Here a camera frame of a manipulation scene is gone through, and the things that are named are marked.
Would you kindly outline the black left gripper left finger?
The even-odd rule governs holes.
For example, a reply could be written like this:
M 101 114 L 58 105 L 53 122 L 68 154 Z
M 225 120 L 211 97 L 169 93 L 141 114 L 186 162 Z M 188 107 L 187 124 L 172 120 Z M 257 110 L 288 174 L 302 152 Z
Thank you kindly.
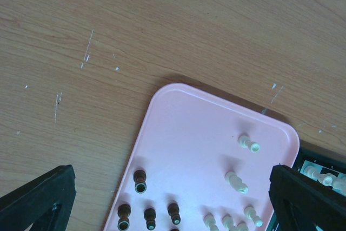
M 72 165 L 58 166 L 1 197 L 1 230 L 66 230 L 75 196 Z

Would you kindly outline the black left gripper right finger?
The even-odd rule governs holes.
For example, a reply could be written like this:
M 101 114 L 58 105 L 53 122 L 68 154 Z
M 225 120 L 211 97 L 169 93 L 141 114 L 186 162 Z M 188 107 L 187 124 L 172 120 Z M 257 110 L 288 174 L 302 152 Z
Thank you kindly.
M 269 197 L 281 230 L 345 230 L 345 196 L 286 165 L 272 168 Z

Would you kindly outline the white bishop chess piece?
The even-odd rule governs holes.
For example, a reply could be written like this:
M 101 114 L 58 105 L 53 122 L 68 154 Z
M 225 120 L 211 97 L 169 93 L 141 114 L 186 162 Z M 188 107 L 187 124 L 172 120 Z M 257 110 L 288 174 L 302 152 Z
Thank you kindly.
M 334 179 L 332 187 L 339 190 L 342 194 L 345 194 L 345 177 Z

